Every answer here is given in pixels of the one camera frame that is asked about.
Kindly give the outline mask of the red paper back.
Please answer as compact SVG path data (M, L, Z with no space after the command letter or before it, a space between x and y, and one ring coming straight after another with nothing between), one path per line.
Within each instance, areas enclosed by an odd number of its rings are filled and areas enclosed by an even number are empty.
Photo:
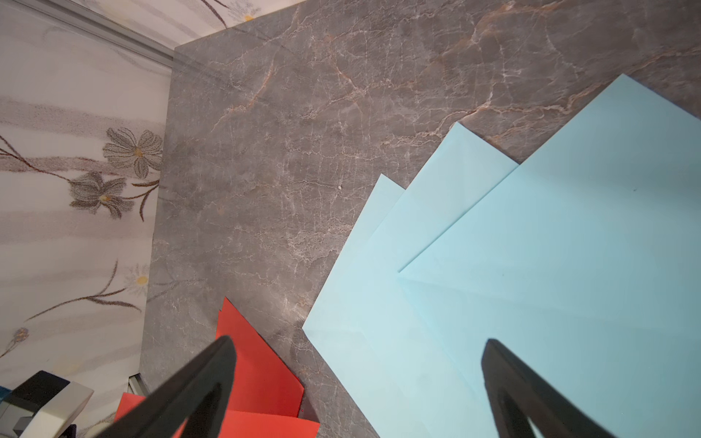
M230 337L237 353L228 408L253 414L299 415L304 388L256 329L225 299L215 337Z

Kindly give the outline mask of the light blue paper top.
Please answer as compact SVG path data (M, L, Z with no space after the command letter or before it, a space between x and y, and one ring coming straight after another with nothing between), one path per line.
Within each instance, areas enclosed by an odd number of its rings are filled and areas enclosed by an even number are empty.
M615 436L699 436L699 120L620 76L399 280L483 410L497 339Z

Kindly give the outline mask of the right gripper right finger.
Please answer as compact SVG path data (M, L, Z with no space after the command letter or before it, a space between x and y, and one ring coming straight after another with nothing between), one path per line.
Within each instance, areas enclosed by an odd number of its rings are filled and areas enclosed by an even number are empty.
M497 339L481 360L487 396L500 437L613 435L560 394Z

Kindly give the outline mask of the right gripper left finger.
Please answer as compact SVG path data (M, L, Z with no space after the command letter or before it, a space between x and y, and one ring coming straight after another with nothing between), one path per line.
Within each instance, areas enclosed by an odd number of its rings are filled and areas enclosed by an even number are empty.
M219 436L236 366L232 339L218 338L100 436Z

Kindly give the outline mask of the light blue paper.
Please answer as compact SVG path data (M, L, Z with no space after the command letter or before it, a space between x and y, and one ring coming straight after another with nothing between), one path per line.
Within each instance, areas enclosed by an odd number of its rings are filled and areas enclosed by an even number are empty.
M699 436L699 120L620 76L399 280L483 410L497 339L615 436Z
M399 285L391 211L403 188L381 176L303 330L381 437L494 437L489 415Z
M399 206L391 211L391 223L396 230L383 234L385 238L395 238L400 243L401 260L397 271L400 286L399 272L516 166L516 162L462 125L455 124L451 128L407 187ZM404 290L403 293L420 317L408 294Z

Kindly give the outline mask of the red paper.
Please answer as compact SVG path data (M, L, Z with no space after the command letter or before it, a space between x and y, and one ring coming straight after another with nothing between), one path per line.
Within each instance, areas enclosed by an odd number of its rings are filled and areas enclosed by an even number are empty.
M253 414L299 415L304 388L256 329L225 299L215 337L230 337L237 353L228 408Z
M219 438L315 438L319 424L275 414L227 410Z

